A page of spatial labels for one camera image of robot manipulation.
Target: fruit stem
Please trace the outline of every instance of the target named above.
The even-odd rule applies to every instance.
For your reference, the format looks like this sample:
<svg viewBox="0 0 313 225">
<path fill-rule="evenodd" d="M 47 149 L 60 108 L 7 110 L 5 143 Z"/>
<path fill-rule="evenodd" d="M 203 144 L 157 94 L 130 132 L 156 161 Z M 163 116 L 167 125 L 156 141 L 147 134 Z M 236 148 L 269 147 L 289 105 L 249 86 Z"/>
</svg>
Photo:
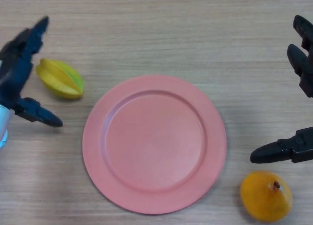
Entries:
<svg viewBox="0 0 313 225">
<path fill-rule="evenodd" d="M 274 187 L 277 188 L 277 189 L 279 189 L 279 188 L 280 188 L 279 182 L 275 181 L 275 182 L 274 182 Z"/>
</svg>

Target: plate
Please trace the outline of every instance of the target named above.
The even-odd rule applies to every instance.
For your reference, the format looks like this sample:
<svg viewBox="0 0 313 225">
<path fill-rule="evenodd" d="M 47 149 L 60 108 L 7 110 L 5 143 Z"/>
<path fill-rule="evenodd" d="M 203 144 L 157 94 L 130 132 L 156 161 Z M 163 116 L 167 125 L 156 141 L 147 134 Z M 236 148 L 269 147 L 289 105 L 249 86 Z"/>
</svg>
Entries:
<svg viewBox="0 0 313 225">
<path fill-rule="evenodd" d="M 93 107 L 83 159 L 98 190 L 142 214 L 174 212 L 196 202 L 223 169 L 221 116 L 194 85 L 151 75 L 117 85 Z"/>
</svg>

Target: orange fruit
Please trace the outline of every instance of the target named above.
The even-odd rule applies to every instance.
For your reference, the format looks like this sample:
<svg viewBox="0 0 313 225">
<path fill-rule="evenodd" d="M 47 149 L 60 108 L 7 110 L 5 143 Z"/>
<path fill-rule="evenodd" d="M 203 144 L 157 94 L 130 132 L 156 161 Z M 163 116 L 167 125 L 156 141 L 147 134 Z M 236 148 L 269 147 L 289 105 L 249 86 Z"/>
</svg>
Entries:
<svg viewBox="0 0 313 225">
<path fill-rule="evenodd" d="M 287 183 L 271 172 L 255 171 L 241 183 L 240 197 L 255 219 L 271 223 L 291 211 L 292 193 Z"/>
</svg>

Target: wooden table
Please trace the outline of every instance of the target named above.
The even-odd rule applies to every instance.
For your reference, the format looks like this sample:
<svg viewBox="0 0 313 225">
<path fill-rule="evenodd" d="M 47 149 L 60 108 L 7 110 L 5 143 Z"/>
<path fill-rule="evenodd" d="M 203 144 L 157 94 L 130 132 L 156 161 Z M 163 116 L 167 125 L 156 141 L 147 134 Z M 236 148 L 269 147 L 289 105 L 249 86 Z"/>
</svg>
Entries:
<svg viewBox="0 0 313 225">
<path fill-rule="evenodd" d="M 84 98 L 64 102 L 35 73 L 23 96 L 58 114 L 55 130 L 13 117 L 0 151 L 1 225 L 247 225 L 239 184 L 270 170 L 291 186 L 294 207 L 277 224 L 307 225 L 313 214 L 313 161 L 255 165 L 250 153 L 313 125 L 313 101 L 298 87 L 286 50 L 301 39 L 293 17 L 312 17 L 313 0 L 0 0 L 5 43 L 43 15 L 51 24 L 42 57 L 64 60 L 84 77 Z M 223 116 L 228 153 L 213 189 L 189 208 L 164 216 L 123 211 L 92 185 L 81 156 L 86 118 L 114 85 L 144 74 L 185 79 Z"/>
</svg>

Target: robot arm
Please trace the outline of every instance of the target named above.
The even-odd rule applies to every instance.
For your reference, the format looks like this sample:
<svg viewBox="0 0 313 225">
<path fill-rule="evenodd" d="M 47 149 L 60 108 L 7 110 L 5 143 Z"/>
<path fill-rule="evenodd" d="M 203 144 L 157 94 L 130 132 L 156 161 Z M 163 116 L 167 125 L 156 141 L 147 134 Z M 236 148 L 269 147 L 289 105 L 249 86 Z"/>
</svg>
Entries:
<svg viewBox="0 0 313 225">
<path fill-rule="evenodd" d="M 295 16 L 293 28 L 302 38 L 301 49 L 291 44 L 287 49 L 287 57 L 294 72 L 300 77 L 299 86 L 309 97 L 313 97 L 313 25 L 301 16 Z M 272 163 L 289 160 L 297 163 L 313 159 L 313 127 L 296 131 L 289 139 L 279 139 L 254 150 L 250 156 L 252 163 Z"/>
<path fill-rule="evenodd" d="M 0 50 L 0 139 L 2 143 L 13 114 L 31 122 L 39 121 L 53 127 L 63 126 L 62 121 L 41 107 L 39 102 L 32 98 L 21 98 L 21 91 L 33 68 L 32 57 L 43 45 L 42 37 L 48 23 L 48 17 L 42 18 L 34 27 L 23 30 Z"/>
</svg>

